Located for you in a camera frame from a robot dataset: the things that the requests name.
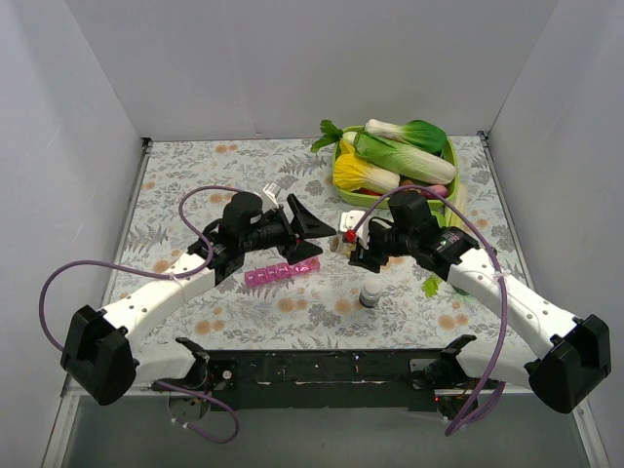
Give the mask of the clear bottle of yellow pills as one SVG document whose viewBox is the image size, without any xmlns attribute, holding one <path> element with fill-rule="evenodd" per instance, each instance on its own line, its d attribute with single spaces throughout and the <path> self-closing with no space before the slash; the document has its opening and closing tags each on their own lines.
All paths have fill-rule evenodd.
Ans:
<svg viewBox="0 0 624 468">
<path fill-rule="evenodd" d="M 347 242 L 342 235 L 335 235 L 330 239 L 329 247 L 332 254 L 349 258 L 351 253 L 355 251 L 357 245 Z"/>
</svg>

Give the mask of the pink weekly pill organizer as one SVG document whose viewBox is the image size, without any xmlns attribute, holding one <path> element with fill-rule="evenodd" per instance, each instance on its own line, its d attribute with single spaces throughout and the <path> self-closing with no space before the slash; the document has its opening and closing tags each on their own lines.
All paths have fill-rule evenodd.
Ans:
<svg viewBox="0 0 624 468">
<path fill-rule="evenodd" d="M 320 260 L 317 257 L 313 257 L 294 265 L 284 262 L 247 271 L 244 275 L 244 281 L 247 287 L 256 288 L 272 282 L 313 273 L 319 271 L 320 268 Z"/>
</svg>

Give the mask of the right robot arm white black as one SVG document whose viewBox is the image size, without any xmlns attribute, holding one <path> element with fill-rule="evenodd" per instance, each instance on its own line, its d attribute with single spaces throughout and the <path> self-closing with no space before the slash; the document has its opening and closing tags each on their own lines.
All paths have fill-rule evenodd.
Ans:
<svg viewBox="0 0 624 468">
<path fill-rule="evenodd" d="M 595 315 L 579 318 L 506 275 L 495 253 L 458 227 L 442 227 L 427 200 L 414 190 L 388 201 L 391 219 L 364 211 L 341 215 L 339 231 L 354 245 L 349 262 L 379 272 L 392 256 L 409 256 L 452 287 L 496 314 L 526 350 L 493 350 L 463 335 L 415 374 L 433 388 L 463 387 L 474 378 L 531 390 L 547 407 L 572 412 L 611 371 L 607 324 Z"/>
</svg>

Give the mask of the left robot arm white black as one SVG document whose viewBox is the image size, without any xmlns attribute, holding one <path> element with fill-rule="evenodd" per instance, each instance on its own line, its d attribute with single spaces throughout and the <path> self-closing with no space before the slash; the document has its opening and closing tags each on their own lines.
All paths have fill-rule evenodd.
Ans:
<svg viewBox="0 0 624 468">
<path fill-rule="evenodd" d="M 84 306 L 73 315 L 62 368 L 102 406 L 139 383 L 205 388 L 210 356 L 199 344 L 184 337 L 164 345 L 144 340 L 190 299 L 240 269 L 247 254 L 276 249 L 290 265 L 320 255 L 315 240 L 335 230 L 294 195 L 287 202 L 290 214 L 271 195 L 236 193 L 167 272 L 99 310 Z"/>
</svg>

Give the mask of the white bottle blue label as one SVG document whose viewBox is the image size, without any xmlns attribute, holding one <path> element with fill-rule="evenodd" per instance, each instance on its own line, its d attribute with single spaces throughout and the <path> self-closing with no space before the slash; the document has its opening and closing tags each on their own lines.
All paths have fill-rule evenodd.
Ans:
<svg viewBox="0 0 624 468">
<path fill-rule="evenodd" d="M 373 308 L 380 300 L 382 285 L 377 280 L 366 280 L 359 294 L 360 303 L 366 308 Z"/>
</svg>

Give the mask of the green plastic tray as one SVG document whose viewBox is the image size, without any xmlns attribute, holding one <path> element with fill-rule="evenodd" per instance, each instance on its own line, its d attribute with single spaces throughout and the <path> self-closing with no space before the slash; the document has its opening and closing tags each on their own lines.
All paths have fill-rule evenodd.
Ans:
<svg viewBox="0 0 624 468">
<path fill-rule="evenodd" d="M 332 162 L 332 172 L 333 172 L 333 166 L 334 166 L 335 160 L 343 154 L 355 154 L 357 157 L 361 158 L 355 152 L 355 148 L 351 144 L 351 142 L 352 142 L 353 135 L 355 132 L 359 132 L 359 131 L 365 132 L 365 125 L 359 126 L 359 127 L 346 128 L 342 131 L 343 131 L 342 139 L 339 142 L 335 143 L 335 150 L 334 150 L 334 156 L 333 156 L 333 162 Z M 446 141 L 444 148 L 439 153 L 434 153 L 433 155 L 439 156 L 443 158 L 444 160 L 452 163 L 456 168 L 456 176 L 454 180 L 451 183 L 445 185 L 445 187 L 448 189 L 448 192 L 449 192 L 448 197 L 450 197 L 454 194 L 456 186 L 457 186 L 458 168 L 456 167 L 456 157 L 455 157 L 454 150 L 452 148 L 452 144 L 450 143 L 448 136 L 447 136 L 447 141 Z M 403 175 L 399 175 L 399 176 L 400 176 L 400 182 L 402 179 L 409 179 Z M 427 182 L 422 182 L 419 180 L 412 180 L 412 181 L 418 185 L 424 185 L 424 186 L 435 185 L 435 184 L 430 184 Z M 350 191 L 339 189 L 335 185 L 334 187 L 338 190 L 339 196 L 344 201 L 352 205 L 356 205 L 356 206 L 369 207 L 373 204 L 373 202 L 375 202 L 382 195 L 380 193 L 375 193 L 367 189 L 360 189 L 355 192 L 350 192 Z"/>
</svg>

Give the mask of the celery stalk toy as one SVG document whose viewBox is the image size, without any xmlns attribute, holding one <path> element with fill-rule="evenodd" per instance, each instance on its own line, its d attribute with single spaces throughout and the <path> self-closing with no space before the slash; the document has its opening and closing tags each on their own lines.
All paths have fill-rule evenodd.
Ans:
<svg viewBox="0 0 624 468">
<path fill-rule="evenodd" d="M 453 205 L 464 215 L 468 201 L 468 192 L 463 184 L 459 184 L 455 190 L 454 198 L 452 199 Z M 439 221 L 441 227 L 457 227 L 464 232 L 469 233 L 470 229 L 466 226 L 465 222 L 460 216 L 455 213 L 448 206 L 444 206 L 441 210 L 435 212 L 435 216 Z M 438 293 L 439 285 L 443 280 L 432 273 L 429 278 L 425 280 L 422 286 L 422 290 L 427 298 L 431 298 Z"/>
</svg>

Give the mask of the purple onion toy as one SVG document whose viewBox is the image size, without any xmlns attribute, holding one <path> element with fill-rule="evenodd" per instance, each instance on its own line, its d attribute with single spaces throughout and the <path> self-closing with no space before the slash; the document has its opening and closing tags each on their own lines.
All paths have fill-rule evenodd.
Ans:
<svg viewBox="0 0 624 468">
<path fill-rule="evenodd" d="M 446 199 L 449 196 L 449 191 L 444 185 L 435 184 L 421 190 L 421 194 L 428 200 L 438 200 L 439 198 Z"/>
</svg>

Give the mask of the floral table mat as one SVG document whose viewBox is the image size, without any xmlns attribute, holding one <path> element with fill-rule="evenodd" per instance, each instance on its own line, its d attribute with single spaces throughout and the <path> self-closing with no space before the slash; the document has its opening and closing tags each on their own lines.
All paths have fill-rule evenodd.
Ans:
<svg viewBox="0 0 624 468">
<path fill-rule="evenodd" d="M 107 302 L 137 290 L 149 272 L 170 267 L 194 241 L 194 229 L 217 219 L 235 189 L 275 182 L 316 217 L 335 225 L 349 205 L 332 184 L 333 152 L 310 151 L 307 139 L 157 142 L 138 187 Z M 235 273 L 161 322 L 148 343 L 184 336 L 209 349 L 442 348 L 472 334 L 492 348 L 498 318 L 447 284 L 427 298 L 427 273 L 407 257 L 381 268 L 379 303 L 359 302 L 365 271 L 324 253 L 319 271 L 258 288 Z"/>
</svg>

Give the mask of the yellow napa cabbage toy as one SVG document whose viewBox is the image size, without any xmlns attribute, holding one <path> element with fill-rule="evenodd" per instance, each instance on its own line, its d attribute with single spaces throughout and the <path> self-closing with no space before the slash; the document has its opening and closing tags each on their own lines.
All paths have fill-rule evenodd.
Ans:
<svg viewBox="0 0 624 468">
<path fill-rule="evenodd" d="M 355 154 L 343 154 L 335 160 L 332 180 L 336 187 L 345 191 L 367 189 L 380 194 L 393 190 L 400 184 L 399 175 L 371 164 Z"/>
</svg>

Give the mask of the green glass bottle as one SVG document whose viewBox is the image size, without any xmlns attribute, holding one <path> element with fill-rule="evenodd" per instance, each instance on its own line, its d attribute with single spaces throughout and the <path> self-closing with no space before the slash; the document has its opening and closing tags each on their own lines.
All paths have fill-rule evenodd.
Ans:
<svg viewBox="0 0 624 468">
<path fill-rule="evenodd" d="M 473 296 L 473 295 L 471 295 L 469 292 L 466 292 L 465 290 L 460 289 L 460 288 L 458 288 L 458 287 L 453 286 L 453 289 L 454 289 L 454 291 L 455 291 L 456 293 L 458 293 L 458 294 L 460 294 L 460 295 L 463 295 L 463 296 Z"/>
</svg>

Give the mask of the green napa cabbage toy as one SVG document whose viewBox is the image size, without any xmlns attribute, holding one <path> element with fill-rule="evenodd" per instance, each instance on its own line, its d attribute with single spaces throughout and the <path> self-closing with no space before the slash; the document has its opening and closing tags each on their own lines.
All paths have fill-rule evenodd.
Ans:
<svg viewBox="0 0 624 468">
<path fill-rule="evenodd" d="M 406 143 L 359 131 L 351 144 L 362 159 L 412 180 L 447 185 L 456 176 L 452 163 Z"/>
</svg>

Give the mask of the leafy green herb toy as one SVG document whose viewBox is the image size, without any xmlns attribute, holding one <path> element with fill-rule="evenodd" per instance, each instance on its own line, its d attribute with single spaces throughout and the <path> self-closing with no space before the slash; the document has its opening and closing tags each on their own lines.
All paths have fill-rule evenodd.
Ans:
<svg viewBox="0 0 624 468">
<path fill-rule="evenodd" d="M 339 142 L 343 136 L 343 131 L 329 119 L 321 121 L 320 131 L 322 136 L 314 141 L 310 147 L 312 153 L 317 153 L 320 149 Z"/>
</svg>

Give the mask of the bok choy toy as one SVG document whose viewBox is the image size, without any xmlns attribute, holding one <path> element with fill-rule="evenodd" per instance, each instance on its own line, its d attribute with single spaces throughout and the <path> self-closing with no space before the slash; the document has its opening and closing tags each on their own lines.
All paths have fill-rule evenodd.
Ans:
<svg viewBox="0 0 624 468">
<path fill-rule="evenodd" d="M 423 120 L 412 120 L 398 125 L 369 119 L 365 124 L 365 131 L 377 137 L 415 146 L 432 154 L 439 153 L 447 141 L 445 131 Z"/>
</svg>

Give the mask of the black front table rail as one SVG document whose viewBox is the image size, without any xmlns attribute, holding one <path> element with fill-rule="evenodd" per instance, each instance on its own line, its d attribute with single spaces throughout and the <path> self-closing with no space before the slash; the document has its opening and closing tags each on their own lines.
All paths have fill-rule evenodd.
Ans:
<svg viewBox="0 0 624 468">
<path fill-rule="evenodd" d="M 234 410 L 435 410 L 436 393 L 459 394 L 474 379 L 445 364 L 440 349 L 220 350 L 178 390 L 208 393 Z"/>
</svg>

